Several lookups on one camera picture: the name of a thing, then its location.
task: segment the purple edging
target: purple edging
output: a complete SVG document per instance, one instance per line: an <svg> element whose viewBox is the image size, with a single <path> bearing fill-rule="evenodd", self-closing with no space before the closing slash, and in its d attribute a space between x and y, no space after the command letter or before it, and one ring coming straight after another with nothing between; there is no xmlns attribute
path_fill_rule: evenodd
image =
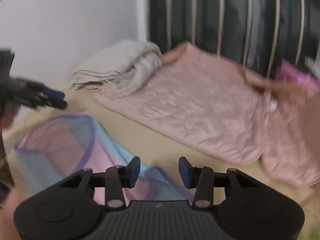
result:
<svg viewBox="0 0 320 240"><path fill-rule="evenodd" d="M160 174L162 175L162 177L164 177L165 180L167 180L167 182L182 196L184 197L186 200L188 200L189 202L193 201L193 195L190 194L189 192L187 192L186 190L184 190L177 182L175 182L175 180L173 178L171 178L163 168L159 167L159 166L153 166L150 167L146 170L146 172L144 173L144 177L146 179L146 181L148 181L150 183L150 189L148 190L148 193L145 197L144 200L153 200L154 194L155 194L155 186L153 183L151 183L152 180L152 176L151 176L151 172L153 171L153 169L156 169L160 172Z"/></svg>
<svg viewBox="0 0 320 240"><path fill-rule="evenodd" d="M94 126L93 126L93 122L92 122L92 117L90 117L90 116L87 115L87 114L61 114L61 115L55 116L55 117L53 117L53 118L50 118L50 119L42 122L41 124L33 127L33 128L31 129L31 131L32 131L32 130L36 130L36 129L38 129L39 127L41 127L42 125L44 125L44 124L46 124L46 123L49 123L49 122L51 122L51 121L54 121L54 120L56 120L56 119L59 119L59 118L61 118L61 117L67 117L67 118L73 118L73 119L76 119L76 118L77 118L77 119L78 119L78 118L83 118L83 119L90 118L91 121L90 121L89 129L91 130L91 134L94 133ZM14 149L15 149L15 150L19 150L19 144L21 143L23 137L14 145ZM76 166L76 168L73 170L72 174L75 173L75 172L77 172L77 171L79 171L79 170L81 170L81 169L84 167L84 165L87 163L87 161L88 161L89 158L90 158L90 155L91 155L91 152L92 152L92 149L93 149L93 145L94 145L94 137L92 136L92 138L90 139L90 142L89 142L89 145L88 145L87 149L84 151L83 156L81 157L81 159L80 159L78 165ZM24 152L32 152L32 149L30 149L30 150L21 149L21 150L24 151Z"/></svg>

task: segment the pink quilted blanket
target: pink quilted blanket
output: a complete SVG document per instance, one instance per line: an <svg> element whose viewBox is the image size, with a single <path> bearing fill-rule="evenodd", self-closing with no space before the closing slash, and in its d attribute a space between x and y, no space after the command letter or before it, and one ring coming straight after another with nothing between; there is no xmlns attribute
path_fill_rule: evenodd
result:
<svg viewBox="0 0 320 240"><path fill-rule="evenodd" d="M266 100L270 97L248 86L251 82L271 91L271 83L263 84L239 65L186 43L165 54L162 61L164 67L142 90L126 98L108 98L103 93L95 98L212 157L235 164L262 157L265 169L277 179L294 185L320 180L314 152L308 149L301 130L296 130L302 120L292 116L289 97L270 109Z"/></svg>

